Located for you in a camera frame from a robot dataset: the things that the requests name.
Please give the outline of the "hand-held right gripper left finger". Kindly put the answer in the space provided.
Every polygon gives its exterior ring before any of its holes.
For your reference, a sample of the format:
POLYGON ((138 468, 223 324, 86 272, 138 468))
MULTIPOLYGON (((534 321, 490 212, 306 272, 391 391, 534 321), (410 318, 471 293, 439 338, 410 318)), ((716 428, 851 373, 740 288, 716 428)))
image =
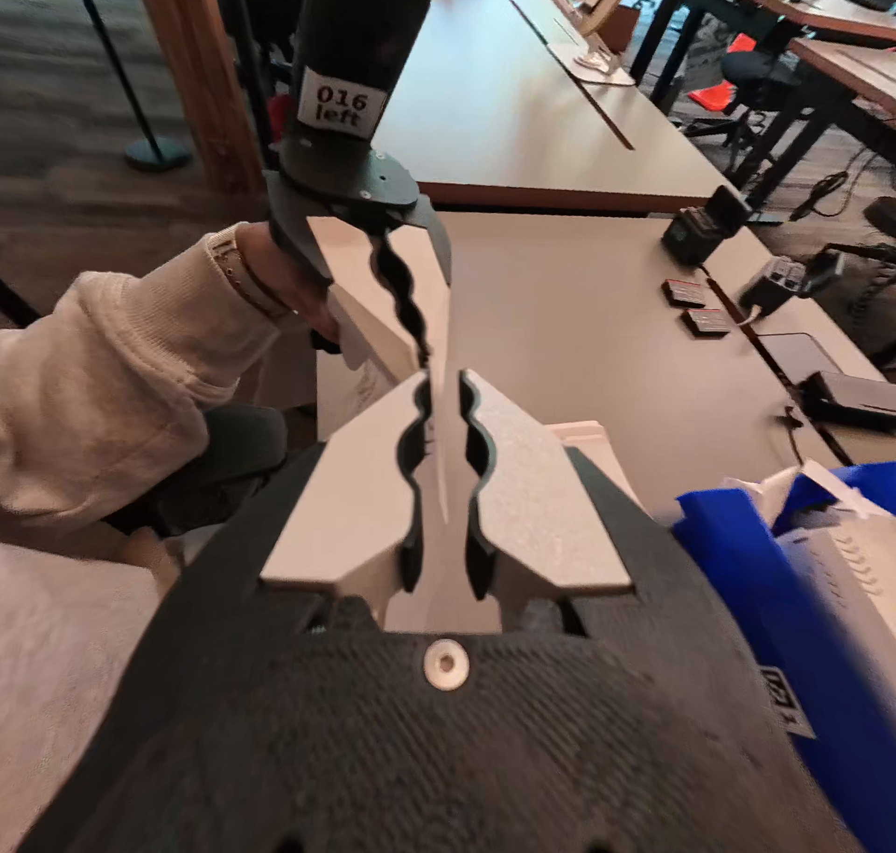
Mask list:
POLYGON ((429 373, 420 370, 335 432, 261 572, 274 589, 362 599, 384 627, 392 599, 422 572, 429 373))

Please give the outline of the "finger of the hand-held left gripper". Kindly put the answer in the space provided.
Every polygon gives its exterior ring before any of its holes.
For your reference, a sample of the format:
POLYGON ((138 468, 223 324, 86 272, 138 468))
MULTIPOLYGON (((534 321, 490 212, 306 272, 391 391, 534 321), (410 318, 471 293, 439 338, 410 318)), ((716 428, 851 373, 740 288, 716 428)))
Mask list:
POLYGON ((411 272, 388 240, 336 217, 310 217, 308 226, 330 275, 327 306, 346 365, 371 362, 394 384, 424 369, 424 318, 411 296, 411 272))
POLYGON ((406 294, 399 295, 401 320, 419 344, 420 359, 431 368, 446 364, 450 288, 442 273, 429 232, 403 225, 388 235, 388 245, 409 275, 406 294))

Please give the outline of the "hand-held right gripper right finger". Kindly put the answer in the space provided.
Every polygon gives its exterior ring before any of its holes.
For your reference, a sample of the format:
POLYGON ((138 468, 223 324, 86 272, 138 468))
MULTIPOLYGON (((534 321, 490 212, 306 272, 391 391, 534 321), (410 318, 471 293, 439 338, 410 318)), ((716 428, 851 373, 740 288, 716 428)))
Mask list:
POLYGON ((465 569, 501 632, 532 602, 633 591, 633 580, 574 465, 575 450, 470 369, 458 375, 465 460, 476 474, 465 569))

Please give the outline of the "person's left forearm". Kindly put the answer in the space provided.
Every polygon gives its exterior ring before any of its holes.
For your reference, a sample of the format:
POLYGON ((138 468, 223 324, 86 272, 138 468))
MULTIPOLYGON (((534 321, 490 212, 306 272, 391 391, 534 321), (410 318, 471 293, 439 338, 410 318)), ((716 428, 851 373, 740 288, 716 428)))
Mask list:
POLYGON ((143 277, 84 272, 29 327, 2 330, 2 538, 66 532, 201 454, 287 309, 252 284, 237 224, 143 277))

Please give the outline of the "person's left hand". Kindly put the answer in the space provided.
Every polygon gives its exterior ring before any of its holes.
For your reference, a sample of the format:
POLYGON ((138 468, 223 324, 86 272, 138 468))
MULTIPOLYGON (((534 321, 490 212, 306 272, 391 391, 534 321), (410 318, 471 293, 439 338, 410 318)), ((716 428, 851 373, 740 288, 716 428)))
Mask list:
POLYGON ((238 223, 235 243, 252 284, 267 299, 304 320, 329 343, 339 343, 340 329, 327 305, 327 287, 277 245, 267 222, 238 223))

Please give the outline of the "black chair seat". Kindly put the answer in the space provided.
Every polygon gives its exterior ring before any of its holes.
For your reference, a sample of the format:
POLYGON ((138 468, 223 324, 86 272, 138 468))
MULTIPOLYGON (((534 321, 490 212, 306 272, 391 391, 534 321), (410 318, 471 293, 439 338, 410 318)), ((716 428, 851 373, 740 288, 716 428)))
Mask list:
POLYGON ((230 404, 208 411, 205 423, 199 456, 103 522, 124 535, 145 528, 159 538, 225 523, 284 464, 287 424, 279 411, 230 404))

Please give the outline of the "blue plastic bin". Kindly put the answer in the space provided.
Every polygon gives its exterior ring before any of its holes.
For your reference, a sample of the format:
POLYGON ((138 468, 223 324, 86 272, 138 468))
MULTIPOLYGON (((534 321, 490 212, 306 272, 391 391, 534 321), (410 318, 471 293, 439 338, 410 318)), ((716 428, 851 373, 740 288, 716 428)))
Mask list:
MULTIPOLYGON (((831 472, 895 514, 893 461, 831 472)), ((799 481, 767 528, 745 492, 691 492, 674 533, 745 635, 816 783, 866 851, 894 851, 895 675, 884 684, 850 654, 775 541, 800 507, 827 502, 799 481)))

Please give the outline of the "black stanchion pole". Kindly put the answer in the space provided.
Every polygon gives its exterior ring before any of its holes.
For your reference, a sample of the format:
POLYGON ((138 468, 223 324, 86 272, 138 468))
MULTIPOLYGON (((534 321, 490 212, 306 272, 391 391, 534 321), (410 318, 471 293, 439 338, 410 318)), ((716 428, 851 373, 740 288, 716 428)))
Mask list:
POLYGON ((163 173, 187 166, 191 161, 188 150, 170 138, 158 137, 152 131, 95 1, 81 1, 142 133, 141 139, 126 147, 126 163, 146 173, 163 173))

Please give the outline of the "beige panel on silver stand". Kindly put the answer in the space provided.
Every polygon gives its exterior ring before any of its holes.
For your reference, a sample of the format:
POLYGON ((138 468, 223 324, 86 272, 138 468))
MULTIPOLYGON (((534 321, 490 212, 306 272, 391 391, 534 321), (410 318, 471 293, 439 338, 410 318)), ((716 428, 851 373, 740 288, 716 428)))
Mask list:
POLYGON ((621 56, 601 38, 600 30, 622 0, 551 0, 564 17, 562 41, 546 41, 548 51, 568 75, 583 84, 629 87, 633 79, 621 56))

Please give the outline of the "black battery charger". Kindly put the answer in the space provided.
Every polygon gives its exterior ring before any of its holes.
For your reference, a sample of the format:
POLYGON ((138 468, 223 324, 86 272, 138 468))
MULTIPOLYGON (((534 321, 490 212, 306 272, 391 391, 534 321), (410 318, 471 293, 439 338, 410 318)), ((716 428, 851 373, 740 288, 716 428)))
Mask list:
POLYGON ((720 186, 702 206, 678 211, 664 231, 660 243, 678 265, 704 265, 726 240, 733 238, 752 215, 743 199, 720 186))

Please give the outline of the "person's leg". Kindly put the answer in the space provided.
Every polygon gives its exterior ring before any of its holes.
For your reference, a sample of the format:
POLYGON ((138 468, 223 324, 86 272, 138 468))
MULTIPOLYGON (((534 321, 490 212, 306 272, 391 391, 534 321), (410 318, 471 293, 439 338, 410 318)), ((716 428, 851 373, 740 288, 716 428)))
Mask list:
POLYGON ((2 851, 16 850, 84 756, 180 571, 148 528, 2 538, 2 851))

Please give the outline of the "black rectangular box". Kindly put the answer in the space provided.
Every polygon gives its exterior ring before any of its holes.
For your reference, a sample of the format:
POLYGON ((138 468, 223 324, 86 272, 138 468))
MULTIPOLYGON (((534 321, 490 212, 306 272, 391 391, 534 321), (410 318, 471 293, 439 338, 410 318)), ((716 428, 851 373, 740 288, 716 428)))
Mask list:
POLYGON ((895 385, 817 371, 797 387, 802 410, 823 423, 895 432, 895 385))

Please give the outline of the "black power adapter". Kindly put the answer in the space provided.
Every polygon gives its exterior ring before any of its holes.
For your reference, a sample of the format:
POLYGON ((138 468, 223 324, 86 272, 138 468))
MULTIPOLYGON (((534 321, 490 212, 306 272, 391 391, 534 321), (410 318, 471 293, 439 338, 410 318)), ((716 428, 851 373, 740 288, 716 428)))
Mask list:
POLYGON ((824 248, 807 262, 772 257, 741 290, 736 303, 750 320, 777 312, 792 299, 812 299, 843 276, 846 256, 824 248))

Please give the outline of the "orange object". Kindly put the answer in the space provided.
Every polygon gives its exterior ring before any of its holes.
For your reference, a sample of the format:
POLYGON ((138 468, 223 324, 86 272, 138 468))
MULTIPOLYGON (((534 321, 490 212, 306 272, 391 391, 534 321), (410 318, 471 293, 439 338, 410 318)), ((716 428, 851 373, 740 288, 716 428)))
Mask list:
MULTIPOLYGON (((728 47, 725 55, 728 56, 733 53, 749 52, 753 50, 755 46, 755 40, 740 33, 728 47)), ((733 102, 734 96, 735 86, 726 80, 722 80, 720 83, 709 88, 689 91, 686 95, 689 100, 699 107, 706 111, 716 113, 723 112, 724 109, 733 102)))

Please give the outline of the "black office chair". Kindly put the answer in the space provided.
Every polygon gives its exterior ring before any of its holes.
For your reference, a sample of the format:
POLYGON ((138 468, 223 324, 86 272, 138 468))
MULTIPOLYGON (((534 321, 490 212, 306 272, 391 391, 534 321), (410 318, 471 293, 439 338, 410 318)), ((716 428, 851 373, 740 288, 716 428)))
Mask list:
POLYGON ((752 115, 778 113, 799 82, 795 72, 777 56, 756 50, 727 53, 721 62, 721 72, 723 80, 735 87, 734 106, 744 108, 724 142, 729 148, 725 170, 729 175, 734 171, 738 155, 755 137, 749 131, 752 115))

